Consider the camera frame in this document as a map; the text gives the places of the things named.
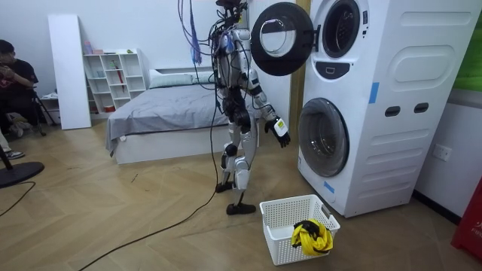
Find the person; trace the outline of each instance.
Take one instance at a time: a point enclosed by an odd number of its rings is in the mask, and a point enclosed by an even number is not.
[[[0,132],[0,146],[5,152],[5,155],[7,156],[7,158],[10,160],[19,159],[25,156],[25,154],[21,151],[13,151],[12,149],[10,149],[10,147],[8,146],[7,139],[5,139],[5,137],[1,132]]]
[[[37,126],[31,93],[36,83],[38,79],[33,67],[15,58],[15,48],[10,42],[0,40],[0,129],[3,132],[23,134],[21,128],[12,125],[3,108],[21,114],[32,126]]]

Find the wooden floor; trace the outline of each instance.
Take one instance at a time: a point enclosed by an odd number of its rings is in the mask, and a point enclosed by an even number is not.
[[[211,196],[210,155],[116,165],[104,124],[48,130],[11,143],[46,169],[37,186],[0,218],[0,270],[78,270],[108,250],[169,226]],[[313,193],[297,171],[297,148],[262,142],[245,202]],[[0,212],[28,189],[0,190]],[[260,212],[228,217],[230,191],[185,224],[123,248],[88,270],[481,270],[450,246],[455,226],[416,200],[341,224],[327,257],[274,266]]]

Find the stacked washer dryer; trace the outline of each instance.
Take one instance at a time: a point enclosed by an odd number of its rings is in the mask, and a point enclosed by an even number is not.
[[[307,60],[298,168],[351,217],[408,203],[482,8],[480,0],[281,2],[252,30],[271,75]]]

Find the white wall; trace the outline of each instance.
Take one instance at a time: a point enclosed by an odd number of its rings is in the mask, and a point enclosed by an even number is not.
[[[150,69],[192,66],[176,0],[2,0],[0,6],[0,39],[11,42],[17,57],[34,66],[40,94],[55,89],[48,14],[77,14],[83,40],[97,48],[138,47]],[[205,38],[218,19],[215,0],[193,0],[193,9],[198,38]],[[188,0],[185,24],[189,26]],[[203,64],[210,65],[208,56]]]
[[[295,0],[248,0],[249,5],[249,28],[253,29],[256,23],[256,19],[261,12],[266,8],[277,2],[292,2]],[[289,100],[290,100],[290,87],[291,87],[291,75],[286,76],[272,76],[266,72],[261,71],[255,64],[253,67],[258,71],[259,82],[263,91],[268,96],[268,100],[271,102],[276,110],[276,113],[286,122],[289,126]]]
[[[482,109],[447,103],[415,187],[458,216],[482,177],[481,121]],[[447,162],[432,156],[435,144],[452,148]]]

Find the white laundry basket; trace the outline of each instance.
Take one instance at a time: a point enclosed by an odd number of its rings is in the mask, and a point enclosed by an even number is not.
[[[291,235],[296,223],[315,218],[331,231],[333,238],[340,229],[337,220],[316,195],[277,199],[262,202],[259,206],[263,215],[264,238],[274,265],[321,257],[306,256],[300,246],[297,248],[291,246]]]

